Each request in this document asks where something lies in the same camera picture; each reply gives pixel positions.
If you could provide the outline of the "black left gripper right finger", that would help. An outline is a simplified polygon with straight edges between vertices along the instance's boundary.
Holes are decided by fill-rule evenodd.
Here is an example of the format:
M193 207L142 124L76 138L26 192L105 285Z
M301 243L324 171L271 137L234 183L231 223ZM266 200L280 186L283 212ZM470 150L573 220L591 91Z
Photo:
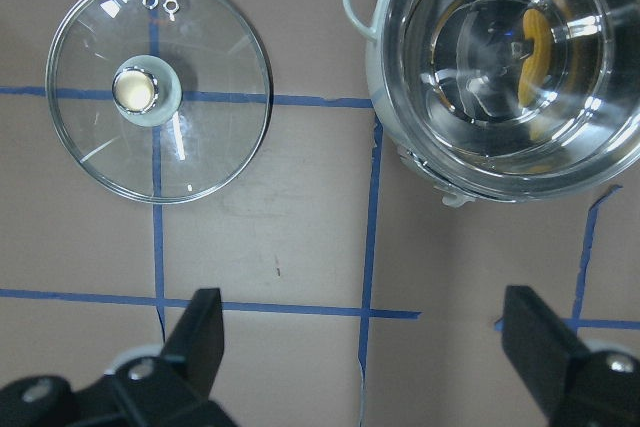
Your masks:
M549 426L637 426L639 358L583 341L529 286L505 289L502 348Z

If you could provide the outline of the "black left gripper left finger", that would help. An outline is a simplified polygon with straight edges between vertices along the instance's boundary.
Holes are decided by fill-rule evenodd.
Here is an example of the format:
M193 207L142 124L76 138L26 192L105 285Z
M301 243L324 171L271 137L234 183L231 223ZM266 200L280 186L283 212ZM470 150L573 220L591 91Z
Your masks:
M1 389L4 426L232 426L209 395L224 355L221 292L197 290L156 353L134 351L75 391L57 375Z

